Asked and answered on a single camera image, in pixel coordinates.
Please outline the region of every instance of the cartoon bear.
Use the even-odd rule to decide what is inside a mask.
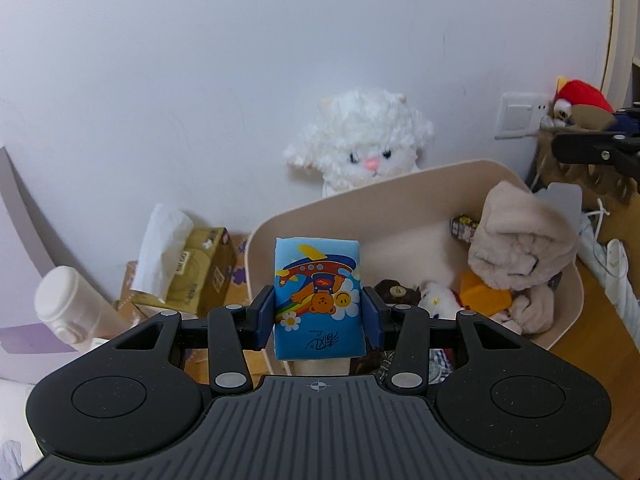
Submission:
[[[344,276],[340,274],[332,275],[318,275],[315,279],[301,288],[299,291],[294,292],[291,295],[291,301],[297,304],[302,304],[309,296],[311,296],[311,304],[309,305],[309,312],[312,314],[334,314],[336,307],[334,305],[334,297],[332,293],[338,292],[342,283],[344,282]]]
[[[327,290],[320,290],[311,298],[309,312],[312,314],[334,314],[335,310],[334,298]]]

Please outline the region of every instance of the smiley face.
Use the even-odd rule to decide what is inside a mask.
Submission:
[[[335,295],[335,304],[342,307],[349,306],[351,304],[351,295],[348,292],[341,290]]]
[[[327,290],[320,290],[311,298],[309,312],[312,314],[334,314],[335,310],[334,298]]]

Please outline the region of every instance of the wall socket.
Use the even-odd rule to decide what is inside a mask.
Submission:
[[[498,112],[496,139],[519,139],[540,129],[549,112],[552,97],[547,94],[505,92]]]

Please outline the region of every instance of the round pad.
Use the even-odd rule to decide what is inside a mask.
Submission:
[[[166,357],[153,350],[94,352],[47,376],[31,393],[27,418],[44,453],[122,462],[169,446],[193,427],[202,395]]]
[[[220,388],[237,388],[246,382],[246,377],[238,372],[225,372],[216,377],[216,384]]]
[[[606,391],[578,368],[527,347],[476,349],[437,390],[443,422],[499,460],[559,462],[594,451],[609,422]]]
[[[81,413],[95,418],[123,416],[138,409],[146,398],[146,388],[128,377],[98,377],[80,384],[72,396]]]
[[[391,382],[398,388],[417,388],[422,384],[422,377],[411,372],[400,372],[391,377]]]
[[[491,388],[492,401],[510,415],[540,418],[553,415],[564,404],[562,388],[540,377],[507,377]]]

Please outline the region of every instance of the beige storage bin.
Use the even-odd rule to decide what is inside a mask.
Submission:
[[[468,269],[467,250],[449,234],[449,219],[459,214],[479,219],[487,193],[502,180],[527,189],[505,166],[473,160],[355,189],[274,216],[249,238],[249,293],[255,297],[263,286],[273,285],[277,237],[359,240],[363,285],[384,278],[407,285],[435,280],[457,290],[460,274]],[[556,291],[553,327],[532,340],[551,348],[578,319],[583,300],[582,282],[571,264]],[[273,348],[266,354],[275,373],[297,374],[290,364],[276,361]]]

